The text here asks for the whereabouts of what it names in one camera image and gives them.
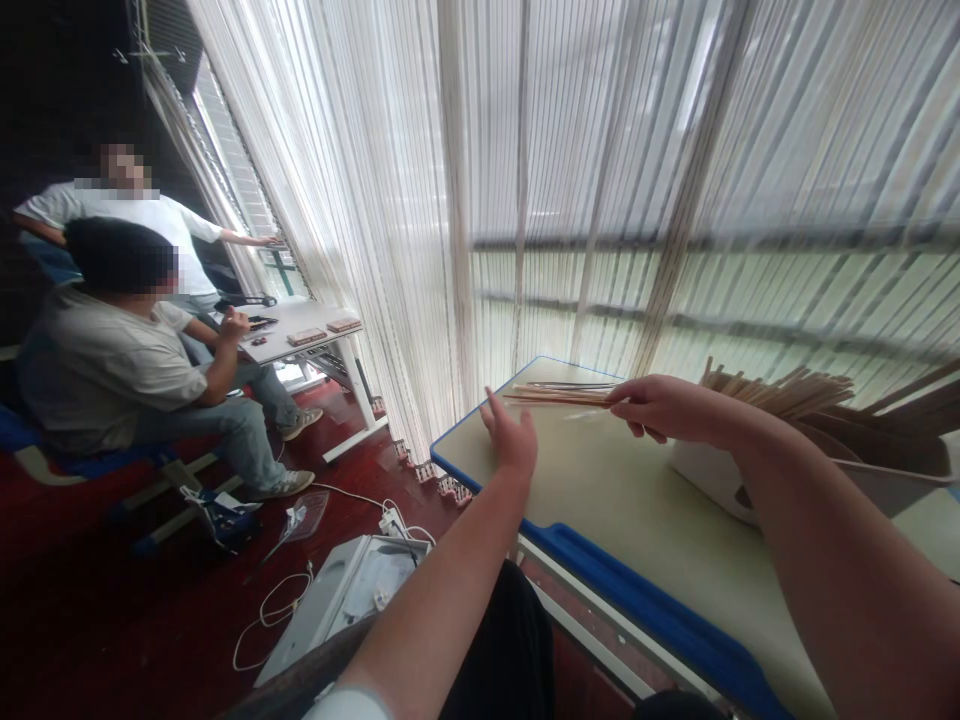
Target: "blue chair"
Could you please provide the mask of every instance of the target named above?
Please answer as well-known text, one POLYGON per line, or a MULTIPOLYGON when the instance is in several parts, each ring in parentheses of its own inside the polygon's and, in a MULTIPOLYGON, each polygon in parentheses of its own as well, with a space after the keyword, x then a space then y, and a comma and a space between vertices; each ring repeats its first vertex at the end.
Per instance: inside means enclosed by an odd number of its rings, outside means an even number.
MULTIPOLYGON (((135 508, 146 504, 170 488, 187 486, 201 490, 196 474, 220 458, 219 450, 208 453, 189 465, 185 464, 169 445, 139 445, 128 450, 107 452, 92 457, 75 457, 44 447, 38 428, 6 405, 0 405, 0 450, 13 455, 17 464, 37 482, 53 487, 77 485, 96 480, 141 460, 149 460, 160 473, 160 480, 118 503, 111 509, 115 519, 123 518, 135 508)), ((220 485, 217 492, 230 492, 241 484, 234 475, 220 485)), ((138 540, 134 552, 140 555, 156 551, 157 545, 186 526, 193 518, 204 516, 190 506, 138 540)))
POLYGON ((83 275, 80 268, 73 262, 73 258, 63 248, 51 245, 46 240, 38 238, 31 232, 22 230, 17 238, 27 254, 37 261, 43 274, 59 285, 70 280, 79 280, 83 275))

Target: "white machine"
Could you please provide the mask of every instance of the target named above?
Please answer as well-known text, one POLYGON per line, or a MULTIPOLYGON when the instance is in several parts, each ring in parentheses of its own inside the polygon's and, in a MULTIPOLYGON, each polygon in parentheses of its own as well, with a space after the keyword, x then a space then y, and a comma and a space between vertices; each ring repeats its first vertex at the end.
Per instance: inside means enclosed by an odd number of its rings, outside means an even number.
POLYGON ((382 610, 430 547, 423 540, 361 535, 331 550, 253 686, 260 687, 327 638, 382 610))

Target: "blue table edge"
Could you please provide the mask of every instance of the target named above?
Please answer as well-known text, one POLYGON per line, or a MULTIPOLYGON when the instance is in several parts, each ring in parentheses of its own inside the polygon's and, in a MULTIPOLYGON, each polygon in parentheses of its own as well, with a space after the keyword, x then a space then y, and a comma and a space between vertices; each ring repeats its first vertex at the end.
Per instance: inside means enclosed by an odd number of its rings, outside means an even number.
MULTIPOLYGON (((622 379, 600 370, 538 355, 497 388, 497 392, 507 387, 517 375, 540 359, 554 360, 564 365, 622 379)), ((440 455, 436 448, 438 443, 479 407, 480 405, 467 413, 430 446, 432 461, 473 493, 479 493, 483 488, 440 455)), ((594 592, 623 611, 638 627, 677 655, 724 697, 759 718, 793 717, 767 683, 760 664, 745 647, 649 580, 563 523, 541 528, 524 518, 520 532, 564 567, 573 570, 594 592)))

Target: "wall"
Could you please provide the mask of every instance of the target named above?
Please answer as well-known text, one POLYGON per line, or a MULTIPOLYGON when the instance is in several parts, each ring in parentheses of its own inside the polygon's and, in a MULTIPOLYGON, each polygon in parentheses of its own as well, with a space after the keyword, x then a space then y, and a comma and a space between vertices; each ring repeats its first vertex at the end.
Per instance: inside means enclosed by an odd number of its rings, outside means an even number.
MULTIPOLYGON (((0 346, 18 343, 48 288, 16 241, 13 207, 89 167, 78 140, 120 133, 153 168, 154 186, 205 214, 201 196, 138 87, 124 0, 30 0, 0 19, 0 346)), ((214 254, 219 243, 206 248, 214 254)))

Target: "sleeve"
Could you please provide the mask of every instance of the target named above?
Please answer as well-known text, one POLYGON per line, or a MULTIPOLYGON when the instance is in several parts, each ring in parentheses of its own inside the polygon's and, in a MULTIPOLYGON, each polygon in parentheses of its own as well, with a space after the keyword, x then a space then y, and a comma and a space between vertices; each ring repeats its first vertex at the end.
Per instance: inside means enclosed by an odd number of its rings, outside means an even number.
POLYGON ((303 720, 393 720, 393 716, 373 693, 334 686, 304 715, 303 720))
POLYGON ((13 211, 63 230, 68 222, 83 216, 83 205, 73 183, 58 183, 21 203, 13 211))
POLYGON ((163 320, 167 325, 172 327, 177 332, 183 330, 187 325, 190 324, 190 321, 193 320, 193 315, 188 313, 186 310, 181 310, 173 303, 166 302, 161 300, 154 306, 154 311, 163 320))
POLYGON ((164 197, 164 200, 180 213, 180 217, 183 218, 183 222, 186 223, 187 230, 190 231, 191 235, 207 242, 214 242, 220 238, 220 233, 223 232, 222 227, 213 224, 209 220, 204 220, 193 212, 193 210, 185 208, 176 200, 171 200, 168 197, 164 197))
POLYGON ((182 356, 162 347, 134 350, 110 363, 115 389, 163 412, 186 407, 207 389, 207 376, 182 356))

